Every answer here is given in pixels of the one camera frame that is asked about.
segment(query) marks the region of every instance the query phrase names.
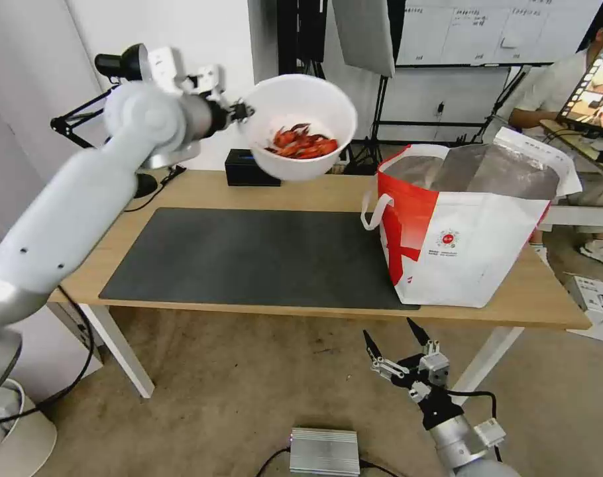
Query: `table leg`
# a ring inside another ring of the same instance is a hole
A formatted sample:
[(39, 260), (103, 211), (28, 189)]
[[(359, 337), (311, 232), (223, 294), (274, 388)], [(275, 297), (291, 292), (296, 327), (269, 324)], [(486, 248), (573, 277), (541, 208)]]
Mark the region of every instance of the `table leg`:
[[(461, 374), (459, 380), (456, 381), (453, 390), (475, 391), (523, 331), (523, 327), (495, 328), (467, 369)], [(467, 397), (463, 396), (452, 397), (454, 404), (458, 405), (462, 405), (466, 399)]]
[(154, 384), (151, 382), (142, 364), (140, 364), (140, 361), (138, 361), (118, 325), (116, 325), (114, 318), (109, 314), (109, 310), (100, 305), (81, 304), (80, 307), (87, 315), (96, 333), (105, 341), (111, 354), (114, 355), (118, 364), (121, 365), (121, 368), (129, 379), (131, 379), (134, 386), (136, 386), (140, 395), (144, 398), (151, 398)]

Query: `robotic arm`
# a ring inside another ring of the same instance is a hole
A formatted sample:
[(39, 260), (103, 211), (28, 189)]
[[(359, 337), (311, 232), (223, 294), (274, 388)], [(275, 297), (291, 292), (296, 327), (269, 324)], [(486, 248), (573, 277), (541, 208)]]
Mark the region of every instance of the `robotic arm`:
[(445, 389), (449, 360), (441, 353), (438, 341), (431, 341), (410, 318), (408, 323), (423, 352), (392, 362), (381, 355), (364, 330), (366, 350), (372, 360), (370, 369), (393, 385), (408, 390), (412, 401), (423, 412), (423, 427), (434, 440), (439, 460), (450, 475), (520, 477), (508, 465), (486, 458), (489, 449), (504, 440), (505, 431), (495, 417), (474, 427), (470, 425), (463, 409), (452, 402)]
[(181, 77), (169, 48), (148, 59), (146, 81), (125, 83), (107, 99), (111, 140), (74, 154), (0, 244), (0, 385), (21, 351), (21, 336), (3, 327), (40, 309), (83, 263), (133, 198), (136, 171), (190, 158), (195, 141), (252, 113), (224, 102), (217, 67)]

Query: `black box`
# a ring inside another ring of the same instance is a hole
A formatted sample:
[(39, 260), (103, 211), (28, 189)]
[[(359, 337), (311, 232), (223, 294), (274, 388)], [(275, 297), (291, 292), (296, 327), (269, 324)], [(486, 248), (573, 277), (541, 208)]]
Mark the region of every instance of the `black box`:
[(269, 176), (257, 165), (249, 149), (231, 149), (224, 169), (230, 186), (280, 186), (282, 181)]

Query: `person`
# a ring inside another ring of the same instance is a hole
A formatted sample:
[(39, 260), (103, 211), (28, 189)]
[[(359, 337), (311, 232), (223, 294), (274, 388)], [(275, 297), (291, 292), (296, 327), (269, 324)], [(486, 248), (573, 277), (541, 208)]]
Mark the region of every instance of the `person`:
[[(592, 38), (587, 48), (549, 66), (537, 81), (525, 92), (520, 102), (509, 116), (509, 124), (538, 140), (546, 139), (540, 125), (543, 119), (557, 118), (562, 106), (578, 85), (586, 71), (593, 64), (603, 47), (603, 9), (593, 20), (589, 29)], [(580, 174), (583, 191), (568, 197), (571, 205), (603, 207), (603, 176), (601, 174)], [(591, 234), (578, 251), (603, 263), (603, 227), (580, 226), (579, 233)], [(543, 233), (535, 230), (529, 243), (545, 263), (547, 249), (543, 244)]]

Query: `cardboard box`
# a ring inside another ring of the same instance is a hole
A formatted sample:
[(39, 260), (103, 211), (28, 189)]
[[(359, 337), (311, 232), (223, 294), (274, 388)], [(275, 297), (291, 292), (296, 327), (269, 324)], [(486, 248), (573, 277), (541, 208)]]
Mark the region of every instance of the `cardboard box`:
[(603, 341), (603, 282), (571, 276), (565, 287), (591, 321), (591, 328), (588, 330), (567, 331)]

